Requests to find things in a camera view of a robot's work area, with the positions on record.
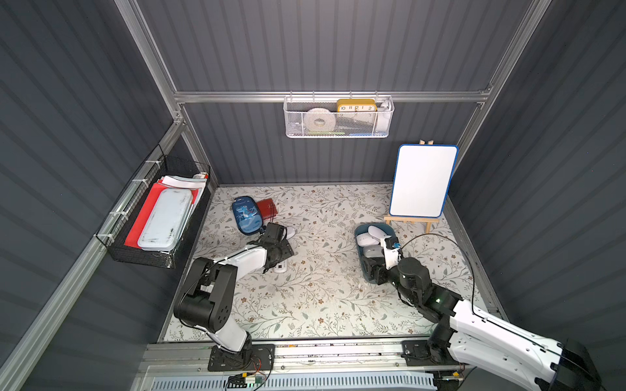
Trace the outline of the white mouse row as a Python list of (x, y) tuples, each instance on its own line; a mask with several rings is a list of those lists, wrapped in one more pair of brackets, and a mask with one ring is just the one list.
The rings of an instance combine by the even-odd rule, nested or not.
[(286, 228), (286, 233), (285, 233), (285, 239), (291, 239), (295, 236), (296, 234), (296, 229), (294, 226), (287, 226)]

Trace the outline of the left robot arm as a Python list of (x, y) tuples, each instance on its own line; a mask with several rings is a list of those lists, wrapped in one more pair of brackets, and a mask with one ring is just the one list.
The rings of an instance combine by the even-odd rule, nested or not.
[(249, 332), (231, 317), (237, 282), (252, 272), (264, 273), (293, 257), (289, 239), (296, 229), (269, 223), (264, 233), (231, 255), (194, 260), (184, 278), (173, 314), (185, 327), (207, 334), (230, 354), (246, 349)]

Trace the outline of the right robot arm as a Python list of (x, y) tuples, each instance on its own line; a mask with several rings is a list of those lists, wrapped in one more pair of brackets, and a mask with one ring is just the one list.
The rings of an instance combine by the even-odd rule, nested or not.
[(405, 257), (391, 268), (381, 257), (361, 257), (365, 278), (390, 283), (399, 299), (435, 324), (425, 356), (488, 371), (526, 390), (600, 390), (603, 382), (588, 350), (574, 340), (528, 332), (473, 306), (433, 283), (419, 260)]

